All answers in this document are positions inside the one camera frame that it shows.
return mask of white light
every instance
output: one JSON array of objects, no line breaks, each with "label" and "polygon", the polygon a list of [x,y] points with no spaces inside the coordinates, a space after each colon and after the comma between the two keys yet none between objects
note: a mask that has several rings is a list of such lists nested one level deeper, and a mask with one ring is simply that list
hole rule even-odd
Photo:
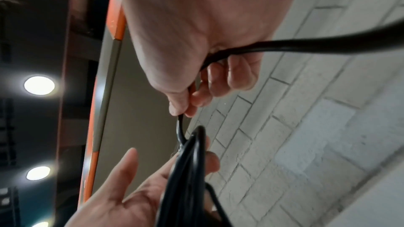
[{"label": "white light", "polygon": [[48,222],[40,222],[37,223],[36,225],[32,226],[32,227],[48,227],[49,223]]},{"label": "white light", "polygon": [[4,198],[1,200],[2,206],[7,206],[8,204],[10,204],[10,198]]},{"label": "white light", "polygon": [[25,81],[24,88],[35,95],[47,95],[55,89],[55,83],[47,77],[30,77]]},{"label": "white light", "polygon": [[39,180],[47,177],[50,172],[51,169],[49,167],[45,166],[36,167],[28,171],[27,179],[32,181]]},{"label": "white light", "polygon": [[8,188],[1,188],[0,195],[6,195],[8,193]]}]

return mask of concrete block wall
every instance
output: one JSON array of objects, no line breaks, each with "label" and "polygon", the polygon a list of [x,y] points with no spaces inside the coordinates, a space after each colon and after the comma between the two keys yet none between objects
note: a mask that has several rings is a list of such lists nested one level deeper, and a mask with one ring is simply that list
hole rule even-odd
[{"label": "concrete block wall", "polygon": [[[404,18],[404,0],[294,0],[275,39]],[[404,51],[266,53],[259,80],[199,109],[221,170],[207,177],[235,226],[325,226],[404,146]]]}]

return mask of person's right hand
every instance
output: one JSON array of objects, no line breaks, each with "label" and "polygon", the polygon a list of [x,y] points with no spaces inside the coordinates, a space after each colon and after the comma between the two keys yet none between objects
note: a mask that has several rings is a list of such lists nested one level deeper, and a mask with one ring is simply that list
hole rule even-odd
[{"label": "person's right hand", "polygon": [[292,0],[122,0],[139,62],[170,113],[193,116],[212,97],[248,90],[262,53],[233,55],[201,72],[209,53],[270,40]]}]

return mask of black cable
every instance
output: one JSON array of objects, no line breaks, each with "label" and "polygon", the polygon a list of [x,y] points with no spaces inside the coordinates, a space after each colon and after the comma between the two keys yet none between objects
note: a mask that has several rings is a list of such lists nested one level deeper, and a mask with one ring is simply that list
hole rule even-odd
[{"label": "black cable", "polygon": [[[404,46],[404,20],[388,26],[351,35],[318,39],[278,40],[258,42],[239,48],[218,51],[208,56],[201,70],[211,63],[253,52],[298,52],[322,54],[357,54],[391,50]],[[156,219],[157,227],[165,226],[225,226],[231,223],[222,209],[213,188],[205,183],[205,142],[203,126],[198,126],[187,140],[183,132],[183,115],[178,116],[177,138],[180,150],[175,167],[168,178],[167,188]],[[205,189],[221,219],[209,216],[203,209]]]}]

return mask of hand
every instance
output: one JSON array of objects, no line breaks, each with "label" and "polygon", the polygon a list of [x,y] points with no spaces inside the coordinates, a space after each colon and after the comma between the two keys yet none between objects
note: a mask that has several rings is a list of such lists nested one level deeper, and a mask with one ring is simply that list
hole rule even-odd
[{"label": "hand", "polygon": [[209,53],[270,40],[292,0],[122,0],[139,62],[170,113],[193,116],[212,97],[257,82],[262,53],[230,56],[201,72]]},{"label": "hand", "polygon": [[[177,156],[147,178],[136,191],[124,198],[136,175],[138,153],[131,148],[114,167],[100,189],[71,217],[65,227],[152,227],[160,198]],[[219,158],[206,152],[206,175],[219,170]],[[212,209],[212,204],[205,205]]]}]

